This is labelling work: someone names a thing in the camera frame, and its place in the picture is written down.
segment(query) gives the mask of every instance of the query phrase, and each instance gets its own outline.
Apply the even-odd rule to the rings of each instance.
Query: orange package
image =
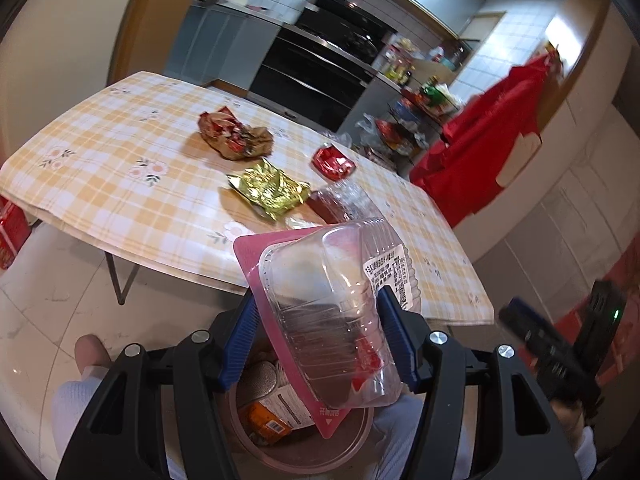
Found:
[[[283,436],[291,433],[290,425],[273,415],[260,402],[254,402],[249,406],[247,417],[251,429],[260,435],[267,444],[275,444]]]

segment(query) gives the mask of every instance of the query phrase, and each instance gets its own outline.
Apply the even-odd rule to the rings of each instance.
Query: yellow and white tablecloth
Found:
[[[60,230],[117,256],[192,282],[242,292],[233,252],[243,234],[285,228],[256,216],[200,137],[205,111],[229,106],[274,134],[269,161],[313,189],[311,157],[325,138],[224,92],[140,72],[62,114],[0,170],[0,193]],[[360,184],[396,229],[414,262],[422,314],[452,324],[493,322],[494,310],[449,225],[426,193],[349,151]],[[289,213],[322,222],[311,209]]]

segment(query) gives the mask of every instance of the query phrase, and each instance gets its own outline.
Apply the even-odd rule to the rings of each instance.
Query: brown wrapper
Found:
[[[311,186],[289,178],[284,171],[265,159],[238,175],[227,175],[230,186],[244,196],[260,212],[277,220],[289,209],[304,203],[311,194]]]

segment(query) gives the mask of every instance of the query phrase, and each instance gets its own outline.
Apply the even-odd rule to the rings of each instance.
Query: oven handle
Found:
[[[281,72],[280,70],[275,69],[273,66],[269,66],[269,65],[263,65],[265,67],[267,67],[269,70],[273,70],[274,72],[277,72],[280,75],[283,75],[284,77],[288,77],[289,79],[295,81],[296,83],[298,83],[299,85],[303,86],[304,88],[307,88],[313,92],[317,92],[320,95],[323,95],[325,97],[328,97],[329,99],[331,99],[331,101],[335,101],[337,102],[340,106],[344,106],[345,108],[351,109],[351,107],[347,106],[344,103],[341,103],[340,101],[338,101],[338,99],[331,97],[329,94],[325,94],[322,90],[318,90],[317,88],[309,85],[308,83],[305,83],[304,81],[300,81],[300,79],[296,79],[293,76],[290,76],[289,74],[285,74],[284,72]]]
[[[339,68],[340,70],[342,70],[343,72],[346,72],[351,77],[354,77],[354,78],[358,79],[360,81],[360,85],[364,86],[364,88],[366,88],[368,86],[368,83],[366,81],[363,81],[358,76],[356,76],[354,73],[349,72],[345,67],[342,67],[342,66],[338,65],[337,63],[334,63],[333,61],[330,61],[327,58],[320,56],[320,54],[316,54],[315,52],[309,50],[308,48],[304,48],[303,46],[299,46],[298,44],[293,43],[293,41],[285,40],[284,38],[276,38],[276,40],[280,40],[280,41],[284,41],[286,43],[292,44],[296,48],[299,48],[300,50],[304,50],[305,52],[308,52],[312,56],[316,56],[319,60],[324,61],[325,63],[328,63],[330,65],[333,65],[336,68]]]

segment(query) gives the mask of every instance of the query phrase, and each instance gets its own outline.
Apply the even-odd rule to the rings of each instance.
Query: hand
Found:
[[[561,400],[552,399],[550,404],[575,453],[582,443],[582,430],[584,429],[582,403],[578,400],[573,406],[569,406]]]

